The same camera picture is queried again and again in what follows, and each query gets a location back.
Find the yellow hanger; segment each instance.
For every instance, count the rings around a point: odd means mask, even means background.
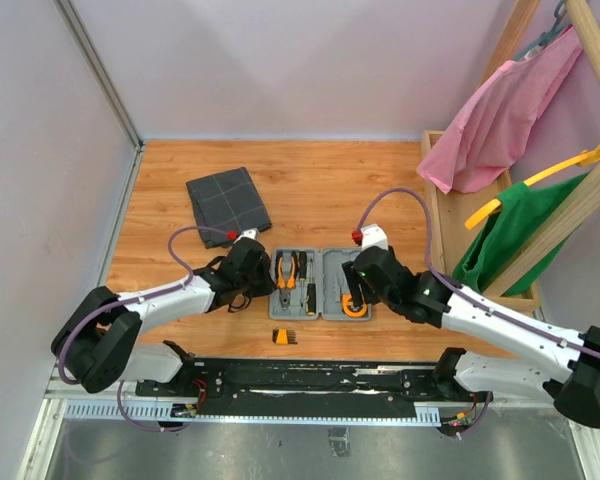
[[[586,165],[591,165],[592,163],[596,163],[600,160],[600,145],[598,145],[594,150],[585,150],[580,155],[572,157],[564,162],[560,162],[552,167],[549,167],[540,173],[536,173],[534,176],[527,178],[524,181],[524,184],[528,187],[533,185],[534,183],[538,183],[540,180],[544,180],[545,178],[557,173],[565,168],[569,168],[573,165],[578,165],[580,167],[584,167]],[[464,226],[467,230],[471,230],[473,227],[478,225],[482,220],[487,218],[489,215],[499,212],[502,209],[502,203],[497,198],[494,198],[489,203],[480,207],[473,215],[471,215],[466,222],[464,222]]]

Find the green cloth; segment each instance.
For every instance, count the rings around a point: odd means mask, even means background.
[[[453,278],[482,293],[502,266],[580,184],[585,175],[539,189],[531,189],[520,182],[501,192],[497,197],[502,202],[502,210],[487,219],[484,228],[453,270]],[[526,291],[549,266],[565,241],[551,250],[505,295]]]

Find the wooden box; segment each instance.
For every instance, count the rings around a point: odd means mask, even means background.
[[[420,143],[422,158],[431,151],[431,147],[440,139],[444,132],[425,130]],[[436,186],[425,180],[425,200],[431,209],[433,221],[433,237],[431,245],[431,261],[441,272],[451,274],[464,253],[473,242],[484,222],[467,230],[464,222],[478,208],[494,198],[499,192],[511,186],[511,176],[506,171],[491,185],[475,193],[460,193],[452,190],[447,195]],[[489,297],[491,300],[530,315],[540,306],[538,289],[533,283],[526,292],[511,297]]]

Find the wall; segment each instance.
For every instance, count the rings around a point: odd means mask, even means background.
[[[600,23],[600,2],[591,2],[591,8]],[[534,127],[527,153],[512,169],[513,177],[523,180],[599,142],[600,88],[582,55]],[[551,182],[581,171],[572,167],[551,177]],[[581,330],[600,326],[600,208],[569,237],[539,287],[550,322]]]
[[[75,0],[147,138],[418,139],[475,89],[513,0]]]
[[[20,465],[132,149],[50,0],[0,0],[0,480]]]

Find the pink cloth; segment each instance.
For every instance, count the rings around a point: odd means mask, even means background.
[[[529,60],[508,60],[471,96],[418,167],[440,190],[475,192],[524,153],[529,132],[582,45],[566,30]]]

